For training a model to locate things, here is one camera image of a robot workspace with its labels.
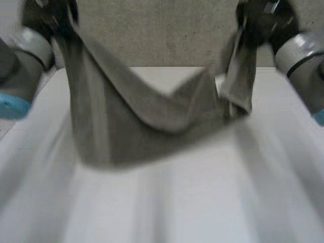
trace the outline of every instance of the towel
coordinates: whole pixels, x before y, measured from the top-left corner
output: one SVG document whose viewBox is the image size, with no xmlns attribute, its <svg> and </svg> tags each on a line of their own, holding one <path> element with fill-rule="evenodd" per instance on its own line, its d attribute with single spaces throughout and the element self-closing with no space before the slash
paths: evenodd
<svg viewBox="0 0 324 243">
<path fill-rule="evenodd" d="M 242 30 L 210 65 L 171 95 L 148 86 L 77 26 L 57 36 L 69 80 L 73 136 L 82 161 L 123 169 L 179 151 L 252 112 L 256 50 Z M 224 79 L 215 78 L 222 75 Z"/>
</svg>

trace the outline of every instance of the white surface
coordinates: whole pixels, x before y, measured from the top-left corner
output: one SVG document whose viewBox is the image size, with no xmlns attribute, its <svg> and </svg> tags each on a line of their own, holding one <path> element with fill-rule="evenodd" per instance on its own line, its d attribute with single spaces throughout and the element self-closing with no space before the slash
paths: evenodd
<svg viewBox="0 0 324 243">
<path fill-rule="evenodd" d="M 196 69 L 135 70 L 169 93 Z M 90 170 L 73 147 L 60 70 L 0 142 L 0 242 L 323 242 L 307 194 L 323 185 L 323 152 L 323 130 L 262 68 L 246 120 L 149 166 Z"/>
</svg>

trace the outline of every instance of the concrete wall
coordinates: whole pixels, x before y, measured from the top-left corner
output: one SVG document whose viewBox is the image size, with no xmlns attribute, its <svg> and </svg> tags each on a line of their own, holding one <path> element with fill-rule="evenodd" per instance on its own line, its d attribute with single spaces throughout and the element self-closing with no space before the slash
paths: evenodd
<svg viewBox="0 0 324 243">
<path fill-rule="evenodd" d="M 77 0 L 81 28 L 129 66 L 202 66 L 236 30 L 238 0 Z M 303 28 L 324 27 L 323 0 L 292 0 Z M 16 0 L 0 1 L 0 33 L 14 26 Z M 269 48 L 261 66 L 273 65 Z"/>
</svg>

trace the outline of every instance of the gray cylinder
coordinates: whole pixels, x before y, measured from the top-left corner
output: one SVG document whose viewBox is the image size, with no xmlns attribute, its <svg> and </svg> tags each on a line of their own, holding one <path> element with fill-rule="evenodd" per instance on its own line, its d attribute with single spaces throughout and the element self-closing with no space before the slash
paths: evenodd
<svg viewBox="0 0 324 243">
<path fill-rule="evenodd" d="M 0 118 L 21 119 L 31 108 L 42 72 L 51 67 L 53 52 L 44 37 L 28 28 L 11 35 L 7 44 L 17 65 L 0 83 Z"/>
</svg>

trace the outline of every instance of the fabric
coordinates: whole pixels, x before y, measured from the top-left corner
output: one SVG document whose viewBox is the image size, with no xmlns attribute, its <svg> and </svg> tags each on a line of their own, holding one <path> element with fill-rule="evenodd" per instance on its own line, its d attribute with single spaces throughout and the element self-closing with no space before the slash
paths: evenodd
<svg viewBox="0 0 324 243">
<path fill-rule="evenodd" d="M 74 37 L 57 42 L 69 79 L 74 140 L 87 165 L 121 169 L 151 161 L 252 111 L 256 50 L 246 49 L 241 31 L 224 49 L 222 66 L 204 68 L 165 96 L 74 30 Z M 224 73 L 217 90 L 215 77 Z"/>
</svg>

